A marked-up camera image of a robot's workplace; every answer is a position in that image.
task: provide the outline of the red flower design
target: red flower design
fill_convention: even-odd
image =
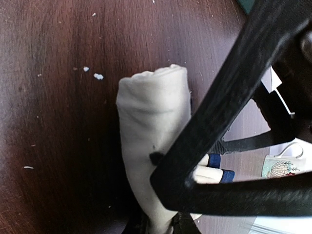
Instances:
[[[294,176],[295,173],[289,172],[288,174],[286,174],[286,176]]]

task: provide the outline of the seashell design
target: seashell design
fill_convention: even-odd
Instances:
[[[277,162],[271,168],[271,171],[268,172],[268,178],[279,178],[283,177],[288,173],[288,167],[285,162]]]

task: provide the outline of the green object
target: green object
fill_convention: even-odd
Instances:
[[[244,9],[246,14],[249,14],[255,0],[237,0],[240,6]]]

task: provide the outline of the screw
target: screw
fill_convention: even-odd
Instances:
[[[308,31],[301,39],[301,51],[304,57],[312,64],[312,31]]]

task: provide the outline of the white speck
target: white speck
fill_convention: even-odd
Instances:
[[[98,80],[102,80],[102,79],[104,79],[104,76],[103,75],[101,75],[101,74],[98,74],[98,73],[94,73],[94,75],[93,75],[95,78],[97,78]]]

